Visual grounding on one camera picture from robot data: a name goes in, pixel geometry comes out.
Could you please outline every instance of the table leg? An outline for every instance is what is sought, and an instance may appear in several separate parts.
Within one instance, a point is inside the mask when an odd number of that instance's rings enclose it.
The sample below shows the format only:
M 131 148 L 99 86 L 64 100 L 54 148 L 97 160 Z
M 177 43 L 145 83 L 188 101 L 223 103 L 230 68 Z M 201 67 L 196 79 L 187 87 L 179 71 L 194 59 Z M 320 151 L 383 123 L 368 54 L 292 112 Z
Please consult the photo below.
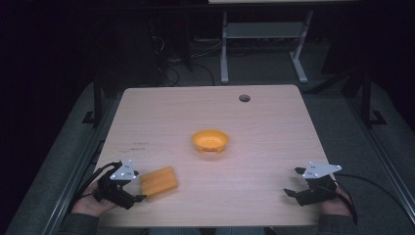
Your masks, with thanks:
M 226 25 L 226 12 L 224 12 L 222 25 L 222 55 L 220 56 L 220 82 L 222 82 L 222 84 L 227 84 L 229 82 L 228 61 L 226 59 Z
M 313 11 L 308 11 L 308 13 L 305 17 L 304 24 L 302 25 L 302 29 L 301 29 L 300 37 L 299 37 L 299 44 L 297 46 L 297 49 L 296 49 L 296 51 L 290 52 L 291 60 L 293 61 L 294 68 L 296 69 L 297 76 L 299 77 L 299 80 L 300 80 L 301 83 L 307 83 L 308 82 L 308 79 L 305 75 L 305 72 L 302 69 L 302 65 L 301 65 L 301 62 L 300 62 L 300 54 L 301 54 L 301 50 L 302 50 L 302 45 L 304 44 L 305 38 L 307 36 L 307 32 L 308 32 L 308 28 L 309 28 L 309 25 L 310 25 L 310 22 L 311 22 L 312 14 L 313 14 Z

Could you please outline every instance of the metal frame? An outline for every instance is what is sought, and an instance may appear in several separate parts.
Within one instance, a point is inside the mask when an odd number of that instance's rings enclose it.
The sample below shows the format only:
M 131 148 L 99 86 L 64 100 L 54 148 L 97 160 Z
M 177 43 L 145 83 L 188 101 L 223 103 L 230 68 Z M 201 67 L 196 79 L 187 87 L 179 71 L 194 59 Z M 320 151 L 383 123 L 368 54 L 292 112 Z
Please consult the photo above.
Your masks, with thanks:
M 109 111 L 113 109 L 114 105 L 115 101 L 110 99 L 106 105 L 105 110 Z M 85 143 L 81 154 L 77 158 L 77 162 L 72 170 L 72 173 L 68 177 L 64 191 L 62 191 L 59 195 L 56 204 L 54 205 L 54 209 L 41 234 L 52 235 L 58 232 L 59 227 L 61 226 L 65 215 L 67 214 L 69 203 L 73 195 L 76 193 L 78 184 L 82 180 L 82 172 L 84 172 L 87 167 L 90 166 L 91 156 L 96 155 L 97 150 L 95 147 L 102 145 L 101 136 L 103 136 L 106 131 L 106 127 L 103 126 L 102 123 L 108 122 L 110 118 L 111 117 L 108 115 L 103 115 L 101 122 L 98 122 L 97 126 L 92 128 L 91 132 L 89 133 L 88 140 Z
M 101 81 L 98 74 L 94 78 L 94 112 L 88 112 L 82 123 L 92 123 L 94 128 L 98 126 L 102 119 L 102 97 L 101 97 Z
M 382 146 L 380 140 L 378 139 L 376 133 L 373 131 L 371 126 L 368 126 L 367 120 L 361 118 L 360 111 L 358 104 L 348 100 L 348 105 L 354 111 L 353 114 L 355 115 L 356 119 L 359 120 L 358 123 L 363 130 L 366 137 L 369 139 L 370 143 L 372 144 L 374 150 L 376 151 L 379 160 L 381 161 L 383 167 L 387 172 L 387 177 L 392 182 L 392 188 L 394 189 L 397 197 L 400 199 L 403 207 L 405 208 L 409 218 L 413 225 L 415 225 L 415 198 L 412 196 L 411 192 L 409 191 L 408 187 L 406 186 L 405 182 L 403 181 L 400 174 L 397 172 L 397 169 L 394 167 L 391 156 Z
M 343 80 L 343 79 L 351 79 L 352 76 L 355 76 L 352 91 L 347 91 L 346 86 L 343 88 L 344 95 L 346 97 L 354 97 L 357 93 L 357 90 L 361 87 L 361 106 L 360 106 L 360 117 L 367 125 L 367 127 L 372 128 L 372 125 L 384 125 L 387 124 L 385 119 L 382 117 L 379 111 L 372 111 L 375 118 L 371 118 L 371 110 L 370 110 L 370 100 L 371 100 L 371 85 L 372 81 L 368 74 L 367 70 L 363 70 L 359 66 L 351 67 L 348 70 L 341 72 L 340 74 L 330 78 L 329 80 L 323 82 L 322 84 L 307 90 L 303 91 L 302 94 L 317 94 L 320 91 L 323 91 L 326 88 L 334 85 L 335 83 Z
M 307 12 L 302 23 L 229 23 L 227 13 L 223 13 L 222 25 L 222 54 L 220 56 L 220 81 L 222 84 L 229 82 L 228 61 L 226 57 L 227 38 L 298 38 L 299 43 L 295 51 L 290 52 L 291 60 L 301 83 L 307 83 L 308 79 L 300 62 L 300 54 L 313 11 Z

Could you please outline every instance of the hole in table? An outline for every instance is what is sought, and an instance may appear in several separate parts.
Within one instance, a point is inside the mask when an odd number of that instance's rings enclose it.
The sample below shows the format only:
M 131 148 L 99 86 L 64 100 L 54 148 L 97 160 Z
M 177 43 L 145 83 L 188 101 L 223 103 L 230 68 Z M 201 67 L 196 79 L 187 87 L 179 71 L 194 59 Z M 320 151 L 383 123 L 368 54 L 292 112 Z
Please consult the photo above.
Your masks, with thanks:
M 247 103 L 247 102 L 249 102 L 251 100 L 251 96 L 245 95 L 245 94 L 244 95 L 240 95 L 239 96 L 239 100 L 241 102 Z

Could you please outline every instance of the black cable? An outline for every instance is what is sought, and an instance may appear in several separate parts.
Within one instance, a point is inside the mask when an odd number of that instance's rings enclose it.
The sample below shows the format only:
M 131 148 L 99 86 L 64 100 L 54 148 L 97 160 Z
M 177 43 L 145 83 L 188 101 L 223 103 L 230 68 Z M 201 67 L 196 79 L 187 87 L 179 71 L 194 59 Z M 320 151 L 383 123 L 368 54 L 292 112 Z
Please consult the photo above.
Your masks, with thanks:
M 351 194 L 347 191 L 347 189 L 345 188 L 345 186 L 343 185 L 343 184 L 341 184 L 339 181 L 336 181 L 336 180 L 333 180 L 333 181 L 335 181 L 339 186 L 340 186 L 340 188 L 343 190 L 343 191 L 345 191 L 346 192 L 346 194 L 348 195 L 348 197 L 350 198 L 350 202 L 351 202 L 351 204 L 354 206 L 354 201 L 353 201 L 353 198 L 351 197 Z
M 164 79 L 162 80 L 162 83 L 160 84 L 160 86 L 165 87 L 165 83 L 168 81 L 168 77 L 167 77 L 167 75 L 165 74 L 165 72 L 163 70 L 161 70 L 160 68 L 158 68 L 158 69 L 159 69 L 159 74 L 161 74 L 164 77 Z
M 357 175 L 352 175 L 352 174 L 345 174 L 345 173 L 334 173 L 337 176 L 344 176 L 344 177 L 350 177 L 350 178 L 356 178 L 356 179 L 360 179 L 363 180 L 365 182 L 368 182 L 370 184 L 372 184 L 373 186 L 377 187 L 378 189 L 382 190 L 384 193 L 386 193 L 388 196 L 390 196 L 395 202 L 396 204 L 400 207 L 400 209 L 403 211 L 403 213 L 407 216 L 407 218 L 409 219 L 412 228 L 415 230 L 415 224 L 412 223 L 412 218 L 410 217 L 410 215 L 408 214 L 408 212 L 406 211 L 406 209 L 403 207 L 402 203 L 394 196 L 392 195 L 392 193 L 390 193 L 388 190 L 386 190 L 385 188 L 383 188 L 381 185 L 373 182 L 372 180 L 369 180 L 367 178 L 361 177 L 361 176 L 357 176 Z
M 94 195 L 94 193 L 81 195 L 80 198 L 85 198 L 85 197 L 88 197 L 88 196 L 91 196 L 91 195 Z
M 175 70 L 175 69 L 172 69 L 172 68 L 169 68 L 169 67 L 167 67 L 167 69 L 168 69 L 168 70 L 173 71 L 174 73 L 176 73 L 177 78 L 176 78 L 176 80 L 173 82 L 173 84 L 172 84 L 172 85 L 170 85 L 170 84 L 168 83 L 168 82 L 170 81 L 170 79 L 168 78 L 168 76 L 167 76 L 166 74 L 164 74 L 164 75 L 165 75 L 165 78 L 166 78 L 166 80 L 167 80 L 167 84 L 168 84 L 168 86 L 173 87 L 173 86 L 175 86 L 175 85 L 177 85 L 177 84 L 179 83 L 179 80 L 180 80 L 180 74 L 179 74 L 179 72 L 178 72 L 177 70 Z
M 211 85 L 212 85 L 212 86 L 214 86 L 214 76 L 213 76 L 213 73 L 211 73 L 211 71 L 210 71 L 207 67 L 202 66 L 202 65 L 199 65 L 199 64 L 194 64 L 194 63 L 192 63 L 192 64 L 190 64 L 190 65 L 192 65 L 192 66 L 197 66 L 197 67 L 200 67 L 200 68 L 205 69 L 205 70 L 206 70 L 206 71 L 210 74 L 210 78 L 211 78 Z
M 210 47 L 207 48 L 201 52 L 195 53 L 191 56 L 191 58 L 197 58 L 197 57 L 202 57 L 202 56 L 208 56 L 210 54 L 212 54 L 213 52 L 218 52 L 219 50 L 221 50 L 222 46 L 221 46 L 221 42 L 217 43 L 214 47 Z
M 97 145 L 97 148 L 95 149 L 94 154 L 92 155 L 91 159 L 89 160 L 88 167 L 85 170 L 83 170 L 83 172 L 82 172 L 82 176 L 80 177 L 81 179 L 83 179 L 85 177 L 85 174 L 88 171 L 89 166 L 91 166 L 94 163 L 95 159 L 100 156 L 101 151 L 102 151 L 102 146 L 104 145 L 104 143 L 105 143 L 105 140 L 100 140 L 99 144 Z
M 76 192 L 76 194 L 74 195 L 74 197 L 73 197 L 73 199 L 72 199 L 72 201 L 70 202 L 70 205 L 69 205 L 69 209 L 68 209 L 68 211 L 70 212 L 71 211 L 71 209 L 72 209 L 72 207 L 73 207 L 73 205 L 76 203 L 76 201 L 77 200 L 79 200 L 80 198 L 82 198 L 82 194 L 83 194 L 83 191 L 85 191 L 85 189 L 92 183 L 92 181 L 94 181 L 94 179 L 96 178 L 96 177 L 98 177 L 98 175 L 100 175 L 102 172 L 103 172 L 103 170 L 104 169 L 106 169 L 106 168 L 108 168 L 108 167 L 110 167 L 110 166 L 114 166 L 114 167 L 116 167 L 118 165 L 118 163 L 110 163 L 110 164 L 106 164 L 106 165 L 104 165 L 104 166 L 102 166 L 101 168 L 99 168 L 99 169 L 97 169 L 92 175 L 91 175 L 91 177 L 89 177 L 86 181 L 85 181 L 85 183 L 78 189 L 78 191 Z
M 321 190 L 324 190 L 326 192 L 329 192 L 330 194 L 336 195 L 336 197 L 338 199 L 340 199 L 347 206 L 348 211 L 351 213 L 351 217 L 353 218 L 353 222 L 355 224 L 357 224 L 357 211 L 356 211 L 356 208 L 354 207 L 353 203 L 349 202 L 348 199 L 345 198 L 345 196 L 343 196 L 342 194 L 338 194 L 335 191 L 332 191 L 330 189 L 327 189 L 327 188 L 321 187 L 321 186 L 317 187 L 317 188 L 319 188 Z

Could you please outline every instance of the gray carpet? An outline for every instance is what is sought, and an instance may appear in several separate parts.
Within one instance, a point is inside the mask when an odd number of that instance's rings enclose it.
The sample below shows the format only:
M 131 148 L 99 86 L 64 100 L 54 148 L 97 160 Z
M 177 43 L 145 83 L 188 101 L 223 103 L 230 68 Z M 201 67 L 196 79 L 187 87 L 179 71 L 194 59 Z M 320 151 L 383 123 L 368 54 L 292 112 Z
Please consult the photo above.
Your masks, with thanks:
M 327 75 L 320 74 L 327 48 L 327 45 L 304 47 L 301 60 L 310 78 L 307 84 L 298 82 L 288 51 L 278 48 L 272 53 L 230 57 L 229 85 L 289 83 L 297 85 L 300 90 L 309 89 L 327 78 Z M 208 68 L 213 74 L 214 83 L 221 85 L 218 56 L 201 57 L 192 62 Z M 180 74 L 177 85 L 211 85 L 210 74 L 202 67 L 193 66 L 193 71 L 189 71 L 178 64 L 172 68 Z M 177 78 L 172 70 L 168 70 L 166 75 L 171 80 Z M 394 193 L 377 151 L 367 137 L 367 130 L 350 104 L 354 101 L 346 100 L 340 95 L 341 87 L 342 84 L 339 83 L 320 95 L 303 97 L 326 155 L 332 164 L 343 167 L 342 173 L 371 179 Z M 415 134 L 394 110 L 385 92 L 376 85 L 373 89 L 373 109 L 381 112 L 388 125 L 375 126 L 371 131 L 392 156 L 400 176 L 414 193 Z M 85 113 L 93 110 L 92 86 L 85 89 L 29 189 L 9 227 L 8 234 L 41 234 L 45 226 L 51 225 L 49 217 L 56 204 L 61 203 L 60 197 L 65 186 L 71 184 L 68 179 L 76 167 L 79 156 L 92 156 L 99 141 L 105 140 L 119 100 L 120 96 L 114 99 L 105 98 L 105 118 L 97 129 L 93 129 L 91 124 L 81 124 Z M 93 166 L 89 167 L 87 175 L 91 174 L 92 168 Z M 384 192 L 358 179 L 343 176 L 338 176 L 337 179 L 354 198 L 359 215 L 360 234 L 414 234 L 410 221 Z M 277 227 L 275 231 L 281 235 L 312 234 L 315 227 Z M 136 234 L 136 231 L 100 228 L 99 234 Z

